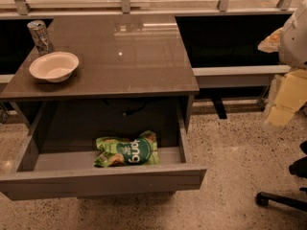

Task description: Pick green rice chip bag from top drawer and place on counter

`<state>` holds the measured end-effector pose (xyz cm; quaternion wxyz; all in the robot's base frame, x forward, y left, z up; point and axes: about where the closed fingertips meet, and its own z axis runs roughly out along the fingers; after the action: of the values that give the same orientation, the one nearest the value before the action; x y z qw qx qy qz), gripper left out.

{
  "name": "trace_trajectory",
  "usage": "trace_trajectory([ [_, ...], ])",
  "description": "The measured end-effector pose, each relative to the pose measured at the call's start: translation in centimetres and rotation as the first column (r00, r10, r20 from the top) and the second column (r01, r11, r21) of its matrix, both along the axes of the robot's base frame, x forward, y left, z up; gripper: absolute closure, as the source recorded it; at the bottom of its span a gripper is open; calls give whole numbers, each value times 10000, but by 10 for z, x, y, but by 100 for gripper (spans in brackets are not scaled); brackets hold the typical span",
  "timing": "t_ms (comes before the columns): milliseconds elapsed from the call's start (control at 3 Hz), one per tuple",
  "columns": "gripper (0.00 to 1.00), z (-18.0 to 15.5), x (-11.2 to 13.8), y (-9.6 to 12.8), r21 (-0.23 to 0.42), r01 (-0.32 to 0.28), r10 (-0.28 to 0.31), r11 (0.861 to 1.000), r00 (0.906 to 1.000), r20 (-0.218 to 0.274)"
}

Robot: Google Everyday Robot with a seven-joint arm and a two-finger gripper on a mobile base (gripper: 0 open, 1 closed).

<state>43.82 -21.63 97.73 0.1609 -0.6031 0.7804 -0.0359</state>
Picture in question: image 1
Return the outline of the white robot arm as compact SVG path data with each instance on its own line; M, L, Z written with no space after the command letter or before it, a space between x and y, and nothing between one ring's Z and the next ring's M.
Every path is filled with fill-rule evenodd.
M282 28L258 45L265 53L277 52L279 61L290 67L284 76L275 75L269 90L262 128L277 132L307 103L307 1L304 0Z

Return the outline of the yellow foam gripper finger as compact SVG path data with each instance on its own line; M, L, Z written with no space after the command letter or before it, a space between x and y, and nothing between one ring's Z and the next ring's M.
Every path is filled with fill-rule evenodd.
M284 76L275 75L269 90L262 128L267 132L279 131L306 103L306 70L295 69Z

